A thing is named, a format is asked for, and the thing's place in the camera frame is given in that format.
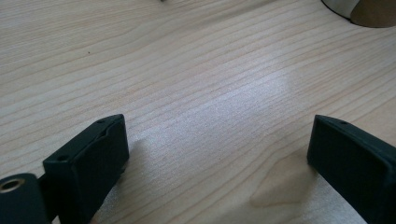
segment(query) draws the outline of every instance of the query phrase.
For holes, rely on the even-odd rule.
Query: small dark object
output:
[[[395,147],[345,121],[316,115],[307,158],[368,223],[396,223]]]
[[[41,224],[57,215],[63,224],[88,223],[128,159],[123,115],[97,120],[43,161],[38,180],[31,174],[0,180],[0,223]]]

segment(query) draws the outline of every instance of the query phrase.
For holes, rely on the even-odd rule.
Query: wooden table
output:
[[[0,74],[1,178],[124,114],[99,223],[364,223],[306,164],[314,115],[396,145],[396,29],[319,0],[3,0]]]

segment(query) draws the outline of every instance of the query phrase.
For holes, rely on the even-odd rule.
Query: cylindrical object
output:
[[[396,25],[396,0],[322,0],[335,13],[366,27]]]

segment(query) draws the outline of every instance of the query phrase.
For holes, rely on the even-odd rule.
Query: screw hole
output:
[[[69,158],[68,156],[60,156],[58,157],[58,161],[66,161],[67,158]]]
[[[0,193],[11,192],[19,188],[24,183],[24,179],[10,179],[6,183],[0,185]]]

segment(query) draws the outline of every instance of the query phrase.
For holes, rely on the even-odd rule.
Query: light wood grain surface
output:
[[[0,178],[122,113],[99,223],[364,223],[305,154],[315,114],[396,146],[395,62],[319,0],[2,0]]]

